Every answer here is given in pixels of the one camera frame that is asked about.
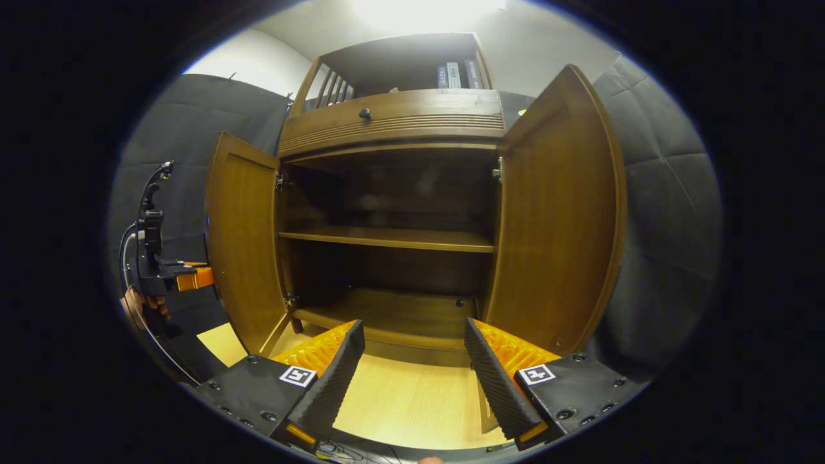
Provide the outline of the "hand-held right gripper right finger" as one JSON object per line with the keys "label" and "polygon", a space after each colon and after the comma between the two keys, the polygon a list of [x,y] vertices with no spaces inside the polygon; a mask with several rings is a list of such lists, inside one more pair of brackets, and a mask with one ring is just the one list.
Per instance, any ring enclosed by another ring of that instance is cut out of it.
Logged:
{"label": "hand-held right gripper right finger", "polygon": [[539,445],[586,428],[647,387],[586,353],[559,356],[468,318],[463,344],[508,440]]}

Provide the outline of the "wooden cabinet drawer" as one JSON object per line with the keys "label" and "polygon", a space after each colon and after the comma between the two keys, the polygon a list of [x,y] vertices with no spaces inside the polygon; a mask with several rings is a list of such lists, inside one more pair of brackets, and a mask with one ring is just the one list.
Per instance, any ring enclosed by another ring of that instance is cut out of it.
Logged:
{"label": "wooden cabinet drawer", "polygon": [[[359,118],[371,109],[371,120]],[[278,144],[281,158],[392,140],[498,140],[506,124],[499,93],[420,89],[356,98],[292,115]]]}

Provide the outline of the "wooden double-door shoe cabinet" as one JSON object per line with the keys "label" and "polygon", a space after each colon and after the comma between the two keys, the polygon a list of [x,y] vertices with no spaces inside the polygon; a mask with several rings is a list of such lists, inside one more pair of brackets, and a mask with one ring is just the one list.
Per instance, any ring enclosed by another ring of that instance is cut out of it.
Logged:
{"label": "wooden double-door shoe cabinet", "polygon": [[351,320],[462,353],[471,318],[566,356],[615,287],[626,184],[578,66],[507,123],[477,35],[391,36],[318,56],[273,150],[219,134],[204,215],[247,353]]}

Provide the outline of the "wooden inner shelf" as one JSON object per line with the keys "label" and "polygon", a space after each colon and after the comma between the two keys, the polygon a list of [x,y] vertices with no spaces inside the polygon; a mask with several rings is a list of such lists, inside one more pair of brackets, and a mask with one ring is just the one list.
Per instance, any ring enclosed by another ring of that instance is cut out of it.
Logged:
{"label": "wooden inner shelf", "polygon": [[318,226],[298,231],[281,231],[280,238],[347,244],[348,246],[390,247],[460,253],[494,253],[492,240],[481,234],[429,229]]}

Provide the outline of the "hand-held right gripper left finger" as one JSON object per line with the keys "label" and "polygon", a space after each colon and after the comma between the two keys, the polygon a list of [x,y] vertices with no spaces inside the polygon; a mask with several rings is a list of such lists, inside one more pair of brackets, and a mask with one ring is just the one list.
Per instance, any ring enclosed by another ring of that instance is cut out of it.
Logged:
{"label": "hand-held right gripper left finger", "polygon": [[194,393],[255,434],[317,447],[333,432],[364,349],[363,323],[351,320],[275,359],[248,355]]}

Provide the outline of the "wooden cabinet door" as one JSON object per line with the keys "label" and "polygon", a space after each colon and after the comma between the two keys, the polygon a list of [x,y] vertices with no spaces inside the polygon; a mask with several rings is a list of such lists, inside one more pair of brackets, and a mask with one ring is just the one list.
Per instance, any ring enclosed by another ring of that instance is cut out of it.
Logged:
{"label": "wooden cabinet door", "polygon": [[244,350],[269,356],[288,323],[277,261],[279,160],[218,135],[204,194],[216,293]]}
{"label": "wooden cabinet door", "polygon": [[497,146],[499,219],[483,321],[558,356],[584,349],[615,288],[626,235],[621,147],[567,64]]}

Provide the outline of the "ceiling light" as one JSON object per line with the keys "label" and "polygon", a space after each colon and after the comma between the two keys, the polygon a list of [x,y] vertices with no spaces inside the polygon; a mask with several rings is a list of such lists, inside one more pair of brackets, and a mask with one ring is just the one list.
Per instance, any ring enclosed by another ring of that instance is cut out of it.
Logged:
{"label": "ceiling light", "polygon": [[425,17],[431,13],[477,17],[506,10],[507,0],[353,0],[353,8],[370,18]]}

